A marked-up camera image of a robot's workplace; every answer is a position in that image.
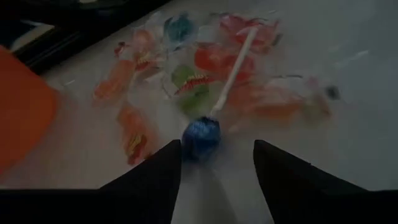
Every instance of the lollipop stick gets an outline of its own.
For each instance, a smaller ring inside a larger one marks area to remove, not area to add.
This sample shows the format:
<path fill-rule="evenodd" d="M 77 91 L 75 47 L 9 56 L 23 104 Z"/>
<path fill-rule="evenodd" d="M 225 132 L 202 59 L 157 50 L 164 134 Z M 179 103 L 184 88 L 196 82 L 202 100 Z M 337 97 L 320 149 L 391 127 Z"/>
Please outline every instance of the lollipop stick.
<path fill-rule="evenodd" d="M 252 27 L 250 29 L 248 37 L 244 41 L 242 49 L 239 52 L 238 58 L 236 59 L 234 67 L 232 68 L 232 71 L 229 74 L 228 80 L 227 80 L 223 90 L 221 91 L 218 101 L 210 111 L 211 117 L 215 117 L 217 112 L 219 112 L 223 109 L 225 101 L 228 97 L 229 90 L 231 89 L 233 83 L 235 82 L 236 75 L 238 74 L 239 69 L 241 68 L 243 60 L 250 49 L 251 43 L 254 40 L 254 38 L 257 34 L 257 31 L 258 31 L 258 29 L 256 27 Z"/>

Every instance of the plastic wrapper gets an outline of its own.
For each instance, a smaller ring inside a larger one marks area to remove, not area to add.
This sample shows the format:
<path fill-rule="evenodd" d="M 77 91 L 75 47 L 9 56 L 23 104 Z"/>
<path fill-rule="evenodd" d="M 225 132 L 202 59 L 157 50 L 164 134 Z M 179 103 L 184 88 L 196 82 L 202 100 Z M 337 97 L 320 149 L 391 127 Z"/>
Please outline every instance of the plastic wrapper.
<path fill-rule="evenodd" d="M 93 92 L 95 105 L 111 105 L 126 95 L 135 81 L 142 81 L 159 71 L 163 61 L 161 14 L 155 13 L 140 27 L 132 29 L 130 39 L 114 49 L 114 63 Z"/>
<path fill-rule="evenodd" d="M 210 14 L 206 18 L 202 17 L 202 20 L 197 21 L 200 26 L 196 41 L 169 52 L 167 56 L 164 90 L 191 119 L 208 114 L 217 100 L 238 57 L 243 43 L 240 43 L 241 37 L 246 38 L 245 28 L 265 27 L 263 23 L 256 22 L 257 20 L 237 24 L 232 18 L 238 16 Z M 267 38 L 275 39 L 276 27 L 277 23 Z M 266 42 L 264 36 L 265 34 L 261 34 L 256 37 L 253 44 L 256 48 L 246 55 L 236 84 L 249 82 L 257 75 L 267 75 L 260 70 L 263 68 L 263 58 L 258 50 L 262 49 L 261 53 L 266 53 L 264 49 L 268 51 L 272 41 Z"/>
<path fill-rule="evenodd" d="M 234 86 L 228 97 L 229 110 L 238 117 L 267 119 L 289 125 L 297 115 L 314 123 L 331 115 L 315 77 L 275 76 L 266 82 Z"/>
<path fill-rule="evenodd" d="M 123 129 L 122 142 L 128 164 L 135 165 L 155 152 L 159 146 L 156 131 L 139 109 L 124 102 L 117 121 Z"/>
<path fill-rule="evenodd" d="M 198 16 L 188 12 L 166 19 L 163 44 L 167 50 L 173 52 L 192 44 L 196 40 L 199 23 Z"/>

